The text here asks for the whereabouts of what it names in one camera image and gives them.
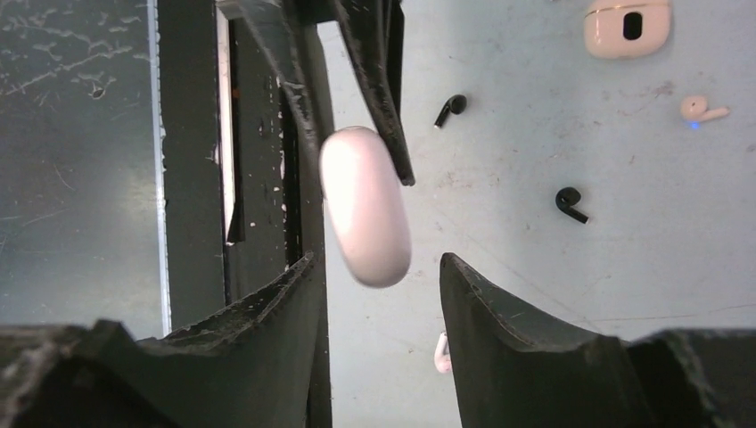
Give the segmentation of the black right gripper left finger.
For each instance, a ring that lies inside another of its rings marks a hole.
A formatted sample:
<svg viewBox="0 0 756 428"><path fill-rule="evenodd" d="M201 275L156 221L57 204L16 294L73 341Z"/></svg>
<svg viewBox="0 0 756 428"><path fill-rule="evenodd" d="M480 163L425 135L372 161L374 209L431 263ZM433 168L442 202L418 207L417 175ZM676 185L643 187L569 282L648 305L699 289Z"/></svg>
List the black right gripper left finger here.
<svg viewBox="0 0 756 428"><path fill-rule="evenodd" d="M161 339L117 321L5 325L4 427L322 427L321 261Z"/></svg>

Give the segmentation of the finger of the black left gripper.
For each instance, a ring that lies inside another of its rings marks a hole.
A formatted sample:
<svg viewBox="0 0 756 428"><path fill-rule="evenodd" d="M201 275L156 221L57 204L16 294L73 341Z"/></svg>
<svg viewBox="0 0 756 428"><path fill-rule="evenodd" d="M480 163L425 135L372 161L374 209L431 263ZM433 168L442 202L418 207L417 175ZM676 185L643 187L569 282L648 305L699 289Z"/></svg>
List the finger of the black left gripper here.
<svg viewBox="0 0 756 428"><path fill-rule="evenodd" d="M400 117L405 15L399 0L333 0L357 83L399 181L415 184Z"/></svg>
<svg viewBox="0 0 756 428"><path fill-rule="evenodd" d="M323 256L318 157L333 132L333 111L316 25L333 15L326 1L217 1L216 6L226 18L243 19L286 97L298 138L301 249Z"/></svg>

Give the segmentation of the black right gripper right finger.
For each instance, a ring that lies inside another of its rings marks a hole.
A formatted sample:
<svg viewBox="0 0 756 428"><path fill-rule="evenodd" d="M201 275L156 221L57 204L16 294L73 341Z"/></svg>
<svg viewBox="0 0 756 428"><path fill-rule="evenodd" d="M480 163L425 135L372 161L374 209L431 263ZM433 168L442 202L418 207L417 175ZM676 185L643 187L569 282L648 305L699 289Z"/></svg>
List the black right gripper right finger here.
<svg viewBox="0 0 756 428"><path fill-rule="evenodd" d="M678 328L626 342L569 324L454 253L440 300L465 427L752 427L755 333Z"/></svg>

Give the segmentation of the white earbud charging case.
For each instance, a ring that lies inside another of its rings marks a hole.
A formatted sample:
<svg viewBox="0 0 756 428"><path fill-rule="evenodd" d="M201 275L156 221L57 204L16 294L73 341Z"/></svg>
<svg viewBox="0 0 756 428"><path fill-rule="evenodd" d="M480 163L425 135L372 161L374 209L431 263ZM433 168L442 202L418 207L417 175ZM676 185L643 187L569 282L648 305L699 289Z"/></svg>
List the white earbud charging case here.
<svg viewBox="0 0 756 428"><path fill-rule="evenodd" d="M349 127L330 135L319 158L320 180L341 255L360 284L399 283L412 259L400 183L383 140Z"/></svg>

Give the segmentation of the white earbud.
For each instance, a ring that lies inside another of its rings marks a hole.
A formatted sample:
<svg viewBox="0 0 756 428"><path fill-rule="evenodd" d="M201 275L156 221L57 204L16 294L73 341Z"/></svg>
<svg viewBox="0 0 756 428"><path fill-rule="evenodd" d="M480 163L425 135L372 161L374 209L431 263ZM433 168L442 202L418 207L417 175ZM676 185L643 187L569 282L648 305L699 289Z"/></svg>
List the white earbud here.
<svg viewBox="0 0 756 428"><path fill-rule="evenodd" d="M446 331L440 333L433 354L433 363L439 373L447 374L452 371L451 356L448 351L448 335Z"/></svg>

